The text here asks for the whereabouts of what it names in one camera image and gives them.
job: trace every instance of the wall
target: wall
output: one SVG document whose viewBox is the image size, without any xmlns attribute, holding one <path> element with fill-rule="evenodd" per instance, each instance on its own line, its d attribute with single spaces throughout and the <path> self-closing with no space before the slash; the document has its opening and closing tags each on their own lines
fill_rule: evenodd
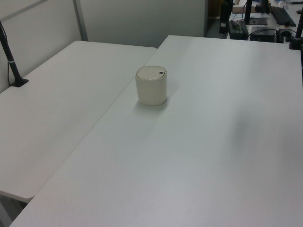
<svg viewBox="0 0 303 227">
<path fill-rule="evenodd" d="M 89 41 L 158 48 L 168 35 L 204 36 L 208 0 L 79 0 Z"/>
<path fill-rule="evenodd" d="M 47 0 L 2 24 L 22 77 L 81 40 L 72 0 Z M 7 88 L 7 59 L 0 47 L 0 93 Z"/>
</svg>

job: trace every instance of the black device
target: black device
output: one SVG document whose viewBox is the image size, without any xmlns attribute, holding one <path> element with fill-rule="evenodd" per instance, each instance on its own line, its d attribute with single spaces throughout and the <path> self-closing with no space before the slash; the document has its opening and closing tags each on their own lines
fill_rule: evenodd
<svg viewBox="0 0 303 227">
<path fill-rule="evenodd" d="M 248 30 L 244 21 L 229 21 L 228 30 L 230 39 L 247 40 Z"/>
<path fill-rule="evenodd" d="M 11 84 L 11 86 L 21 87 L 22 85 L 24 85 L 28 82 L 28 79 L 23 79 L 19 74 L 19 71 L 18 71 L 18 68 L 16 66 L 15 60 L 13 58 L 13 55 L 12 55 L 11 51 L 10 51 L 8 40 L 7 40 L 7 37 L 6 37 L 6 33 L 4 31 L 4 27 L 2 26 L 1 21 L 0 21 L 0 41 L 1 41 L 1 44 L 2 44 L 2 47 L 3 47 L 3 50 L 5 52 L 5 55 L 8 59 L 8 63 L 10 65 L 10 68 L 11 68 L 13 74 L 14 74 L 14 77 L 15 77 L 15 82 L 13 84 Z"/>
<path fill-rule="evenodd" d="M 303 1 L 293 1 L 293 2 L 290 2 L 289 4 L 292 4 L 292 5 L 303 4 Z"/>
<path fill-rule="evenodd" d="M 225 0 L 221 4 L 221 13 L 220 13 L 220 34 L 226 34 L 228 32 L 228 21 L 232 13 L 233 0 Z"/>
<path fill-rule="evenodd" d="M 289 21 L 290 26 L 296 27 L 294 20 L 290 17 L 284 8 L 271 6 L 270 9 L 272 15 L 274 15 L 274 18 L 279 25 L 285 25 L 285 23 Z"/>
<path fill-rule="evenodd" d="M 275 35 L 276 35 L 276 31 L 271 27 L 264 28 L 264 27 L 254 26 L 251 28 L 250 40 L 274 43 Z"/>
<path fill-rule="evenodd" d="M 303 30 L 303 14 L 300 15 L 300 20 L 297 28 L 297 32 L 295 33 L 295 37 L 291 37 L 289 49 L 291 50 L 302 50 L 302 30 Z"/>
<path fill-rule="evenodd" d="M 256 5 L 255 10 L 258 13 L 270 13 L 270 3 L 268 2 L 268 0 L 260 0 L 260 3 L 258 5 Z"/>
<path fill-rule="evenodd" d="M 276 43 L 283 44 L 284 43 L 284 37 L 286 42 L 291 41 L 292 33 L 290 29 L 279 29 L 276 32 Z"/>
<path fill-rule="evenodd" d="M 244 21 L 247 25 L 267 25 L 266 18 L 252 18 L 250 19 L 252 0 L 247 0 L 246 2 L 246 10 L 245 10 L 245 18 Z M 260 2 L 260 7 L 263 11 L 266 12 L 268 8 L 268 0 L 262 0 Z"/>
</svg>

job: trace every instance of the desk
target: desk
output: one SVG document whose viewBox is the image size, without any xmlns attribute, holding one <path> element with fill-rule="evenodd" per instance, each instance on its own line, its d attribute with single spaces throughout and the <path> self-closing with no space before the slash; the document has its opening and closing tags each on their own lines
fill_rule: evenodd
<svg viewBox="0 0 303 227">
<path fill-rule="evenodd" d="M 246 0 L 240 0 L 239 4 L 237 5 L 237 7 L 240 6 L 244 6 L 244 4 L 246 3 Z M 258 2 L 253 2 L 252 6 L 256 6 L 258 4 Z M 279 2 L 275 2 L 275 1 L 271 1 L 271 6 L 279 6 Z M 294 22 L 296 23 L 296 25 L 298 26 L 299 23 L 299 19 L 300 19 L 300 14 L 297 14 L 297 10 L 302 9 L 302 4 L 299 5 L 289 5 L 288 9 L 286 9 L 286 11 L 288 12 L 288 14 L 290 15 L 290 17 L 294 20 Z M 276 23 L 276 19 L 274 18 L 274 16 L 272 15 L 272 13 L 270 14 L 265 14 L 266 17 L 268 16 L 269 18 L 267 19 L 267 26 L 264 27 L 273 27 L 276 30 L 282 29 L 284 28 L 284 26 L 280 26 Z M 289 29 L 292 29 L 294 31 L 297 31 L 297 26 L 296 27 L 289 27 Z M 253 26 L 252 25 L 248 25 L 247 29 L 249 34 L 251 33 L 251 28 Z"/>
<path fill-rule="evenodd" d="M 132 80 L 12 227 L 301 226 L 300 52 L 169 36 L 146 65 L 167 102 Z"/>
<path fill-rule="evenodd" d="M 74 42 L 0 94 L 0 194 L 29 202 L 155 48 Z"/>
</svg>

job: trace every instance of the cylindrical container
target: cylindrical container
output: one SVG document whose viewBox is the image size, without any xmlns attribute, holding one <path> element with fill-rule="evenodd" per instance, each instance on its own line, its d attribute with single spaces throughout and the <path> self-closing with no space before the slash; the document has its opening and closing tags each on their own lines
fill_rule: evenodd
<svg viewBox="0 0 303 227">
<path fill-rule="evenodd" d="M 167 72 L 160 66 L 144 66 L 136 74 L 139 101 L 145 105 L 161 105 L 166 100 Z"/>
</svg>

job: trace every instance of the cable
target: cable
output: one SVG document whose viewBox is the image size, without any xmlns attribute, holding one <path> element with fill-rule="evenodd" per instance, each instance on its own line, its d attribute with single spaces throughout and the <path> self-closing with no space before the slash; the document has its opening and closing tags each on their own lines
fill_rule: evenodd
<svg viewBox="0 0 303 227">
<path fill-rule="evenodd" d="M 292 29 L 283 28 L 282 30 L 293 31 L 295 34 L 297 34 L 297 32 L 295 32 L 295 31 L 292 30 Z"/>
<path fill-rule="evenodd" d="M 227 38 L 227 34 L 228 34 L 228 32 L 223 33 L 222 39 L 226 39 Z"/>
<path fill-rule="evenodd" d="M 243 21 L 243 14 L 244 14 L 244 9 L 243 9 L 243 11 L 242 11 L 242 19 L 241 19 L 241 21 Z"/>
<path fill-rule="evenodd" d="M 265 32 L 265 31 L 276 31 L 276 33 L 278 32 L 276 29 L 273 29 L 273 28 L 261 29 L 261 30 L 254 31 L 254 32 L 250 33 L 250 34 L 248 35 L 248 37 L 250 37 L 251 35 L 260 33 L 260 32 Z"/>
<path fill-rule="evenodd" d="M 240 9 L 240 12 L 241 12 L 241 11 L 244 12 L 244 7 L 246 6 L 246 3 L 244 4 L 244 6 L 242 6 L 242 8 Z"/>
<path fill-rule="evenodd" d="M 9 63 L 8 63 L 8 82 L 9 82 Z"/>
</svg>

